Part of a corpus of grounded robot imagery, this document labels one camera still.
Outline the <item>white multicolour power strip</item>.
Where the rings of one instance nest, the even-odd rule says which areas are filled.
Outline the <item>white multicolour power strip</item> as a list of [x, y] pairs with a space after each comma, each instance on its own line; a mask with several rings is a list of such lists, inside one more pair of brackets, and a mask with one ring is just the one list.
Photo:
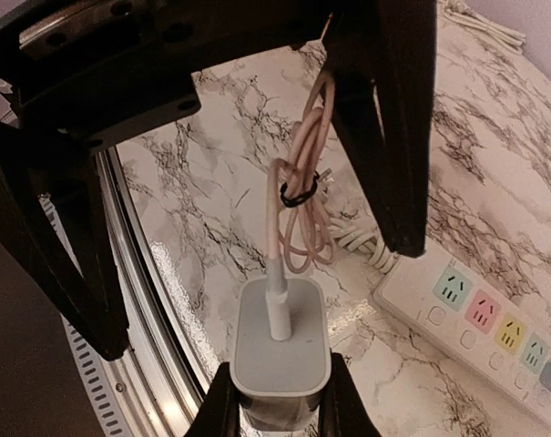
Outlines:
[[551, 392], [539, 382], [551, 335], [458, 259], [401, 259], [373, 298], [551, 427]]

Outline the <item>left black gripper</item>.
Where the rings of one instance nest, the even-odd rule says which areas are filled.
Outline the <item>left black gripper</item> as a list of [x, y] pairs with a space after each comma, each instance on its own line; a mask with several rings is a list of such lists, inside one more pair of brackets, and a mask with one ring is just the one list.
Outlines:
[[0, 150], [103, 150], [201, 104], [192, 76], [322, 37], [337, 71], [333, 124], [346, 143], [380, 132], [372, 104], [349, 102], [357, 48], [330, 18], [367, 15], [333, 1], [27, 1], [0, 17], [0, 78], [19, 124]]

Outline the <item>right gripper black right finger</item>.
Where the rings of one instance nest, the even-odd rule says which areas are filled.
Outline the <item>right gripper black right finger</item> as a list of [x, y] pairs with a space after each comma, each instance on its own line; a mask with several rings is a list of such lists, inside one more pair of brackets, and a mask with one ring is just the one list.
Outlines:
[[322, 395], [322, 435], [381, 437], [372, 423], [340, 353], [331, 354], [332, 372]]

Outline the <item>white small charger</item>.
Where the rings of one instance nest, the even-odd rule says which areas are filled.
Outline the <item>white small charger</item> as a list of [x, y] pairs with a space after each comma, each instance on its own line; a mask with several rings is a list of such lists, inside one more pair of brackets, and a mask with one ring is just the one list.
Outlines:
[[270, 333], [267, 280], [242, 288], [230, 377], [250, 426], [276, 436], [303, 430], [332, 372], [325, 299], [311, 279], [288, 280], [291, 336]]

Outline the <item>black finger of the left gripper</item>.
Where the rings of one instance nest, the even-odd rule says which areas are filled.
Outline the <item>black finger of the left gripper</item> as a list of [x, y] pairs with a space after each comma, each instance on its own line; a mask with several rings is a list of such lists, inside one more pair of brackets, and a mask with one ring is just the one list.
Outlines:
[[424, 252], [436, 64], [434, 1], [334, 1], [332, 123], [391, 252]]
[[102, 358], [123, 356], [128, 316], [87, 148], [0, 122], [0, 243]]

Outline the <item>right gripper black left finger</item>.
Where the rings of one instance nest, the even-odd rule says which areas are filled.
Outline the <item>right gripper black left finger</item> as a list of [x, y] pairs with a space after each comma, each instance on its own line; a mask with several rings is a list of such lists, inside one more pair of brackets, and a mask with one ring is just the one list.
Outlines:
[[190, 437], [238, 437], [239, 397], [230, 377], [230, 365], [221, 363], [190, 425]]

